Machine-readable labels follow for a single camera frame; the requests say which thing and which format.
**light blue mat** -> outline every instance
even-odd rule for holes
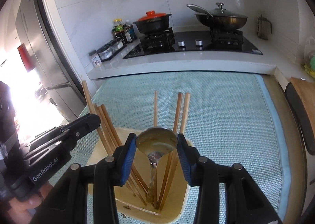
[[[173,127],[178,92],[190,92],[185,136],[201,155],[218,164],[241,163],[284,218],[291,181],[283,130],[259,75],[223,72],[152,73],[104,80],[93,102],[105,104],[116,127],[144,130],[153,124],[154,91],[158,91],[158,124]],[[72,164],[88,161],[98,135],[81,139],[72,159],[52,179],[55,184]],[[178,224],[193,223],[198,188],[191,188]],[[93,222],[92,197],[88,223]],[[142,223],[130,217],[120,223]],[[224,186],[220,186],[220,223],[225,223]]]

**orange pot lid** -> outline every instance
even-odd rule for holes
[[[142,18],[138,19],[138,21],[143,21],[143,20],[163,17],[163,16],[166,16],[166,15],[167,15],[166,13],[155,13],[154,10],[151,10],[151,11],[146,12],[146,16],[143,16]]]

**finger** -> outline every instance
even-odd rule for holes
[[[49,194],[49,192],[52,190],[52,188],[53,188],[53,186],[49,182],[45,183],[45,185],[40,188],[40,193],[42,194],[44,199]]]
[[[11,208],[7,212],[16,224],[29,224],[32,219],[32,215],[27,210],[17,211],[14,208]]]
[[[16,198],[13,198],[10,200],[10,205],[12,208],[14,208],[16,211],[23,211],[27,209],[33,209],[35,207],[38,207],[41,204],[41,199],[39,195],[34,194],[32,195],[28,200],[24,202],[18,201]]]

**refrigerator door handle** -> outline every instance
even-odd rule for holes
[[[61,88],[67,88],[67,87],[72,87],[70,82],[67,83],[62,83],[62,84],[57,84],[55,86],[47,87],[46,90],[55,90],[55,89],[61,89]]]

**gas stove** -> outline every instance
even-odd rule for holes
[[[140,38],[140,43],[123,59],[185,51],[234,51],[262,55],[242,31],[190,31],[173,33],[172,28]]]

